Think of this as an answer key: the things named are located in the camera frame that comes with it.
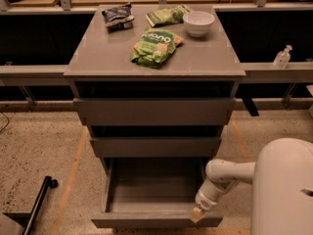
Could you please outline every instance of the soap dispenser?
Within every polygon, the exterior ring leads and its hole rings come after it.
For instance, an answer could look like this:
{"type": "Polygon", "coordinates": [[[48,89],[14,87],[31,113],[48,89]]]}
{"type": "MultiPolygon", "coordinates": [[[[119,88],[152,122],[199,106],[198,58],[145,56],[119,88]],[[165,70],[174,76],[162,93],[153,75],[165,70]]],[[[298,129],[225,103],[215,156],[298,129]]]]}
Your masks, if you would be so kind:
{"type": "Polygon", "coordinates": [[[291,59],[290,50],[292,50],[291,45],[287,45],[284,51],[281,51],[277,54],[273,63],[275,68],[284,69],[287,66],[291,59]]]}

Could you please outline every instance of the black snack bag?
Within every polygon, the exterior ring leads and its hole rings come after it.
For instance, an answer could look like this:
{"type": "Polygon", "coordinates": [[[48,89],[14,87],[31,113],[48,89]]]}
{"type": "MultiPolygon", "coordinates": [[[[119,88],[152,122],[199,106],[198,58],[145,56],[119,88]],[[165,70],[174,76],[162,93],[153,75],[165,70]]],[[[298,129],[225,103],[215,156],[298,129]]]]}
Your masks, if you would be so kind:
{"type": "Polygon", "coordinates": [[[102,15],[105,17],[106,27],[109,29],[132,27],[132,21],[135,19],[131,15],[131,3],[102,11],[102,15]]]}

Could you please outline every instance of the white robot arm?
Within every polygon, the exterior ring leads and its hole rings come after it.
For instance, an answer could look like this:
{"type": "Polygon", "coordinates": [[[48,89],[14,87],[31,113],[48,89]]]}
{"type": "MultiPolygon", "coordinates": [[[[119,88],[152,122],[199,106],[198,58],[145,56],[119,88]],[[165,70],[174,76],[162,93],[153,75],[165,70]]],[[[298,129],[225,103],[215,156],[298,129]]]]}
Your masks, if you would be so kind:
{"type": "Polygon", "coordinates": [[[252,184],[251,235],[312,234],[312,143],[278,139],[262,149],[256,163],[212,160],[205,173],[192,221],[211,211],[240,181],[252,184]]]}

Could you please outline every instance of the floor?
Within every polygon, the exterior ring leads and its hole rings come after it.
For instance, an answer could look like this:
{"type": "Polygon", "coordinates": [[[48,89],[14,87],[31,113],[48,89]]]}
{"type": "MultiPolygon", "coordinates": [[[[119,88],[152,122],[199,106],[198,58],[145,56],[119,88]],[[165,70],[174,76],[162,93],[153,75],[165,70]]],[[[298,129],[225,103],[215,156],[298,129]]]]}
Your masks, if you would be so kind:
{"type": "MultiPolygon", "coordinates": [[[[259,117],[251,117],[238,102],[222,133],[218,158],[253,162],[264,145],[281,137],[313,142],[312,100],[291,101],[288,111],[279,101],[255,103],[259,117]]],[[[0,212],[30,212],[44,177],[59,182],[48,190],[33,235],[249,234],[251,186],[243,183],[215,208],[224,215],[217,228],[97,229],[90,218],[101,211],[106,175],[71,102],[39,102],[33,112],[27,104],[4,102],[0,112],[5,115],[0,116],[0,212]]]]}

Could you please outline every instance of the black pole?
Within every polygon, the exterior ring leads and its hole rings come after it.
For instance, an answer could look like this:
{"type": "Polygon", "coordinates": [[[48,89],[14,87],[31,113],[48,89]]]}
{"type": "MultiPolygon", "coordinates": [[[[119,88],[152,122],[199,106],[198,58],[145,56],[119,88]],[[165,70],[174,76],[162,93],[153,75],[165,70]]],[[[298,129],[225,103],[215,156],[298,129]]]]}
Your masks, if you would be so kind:
{"type": "Polygon", "coordinates": [[[43,200],[45,198],[45,195],[46,195],[46,192],[48,190],[48,187],[51,184],[51,179],[52,179],[51,176],[46,176],[45,177],[45,180],[42,183],[40,192],[38,193],[36,202],[35,202],[32,210],[31,210],[29,222],[27,224],[27,227],[23,231],[22,235],[29,235],[30,234],[32,226],[33,226],[33,224],[34,224],[34,222],[36,220],[36,217],[37,217],[37,215],[38,215],[38,213],[40,211],[42,202],[43,202],[43,200]]]}

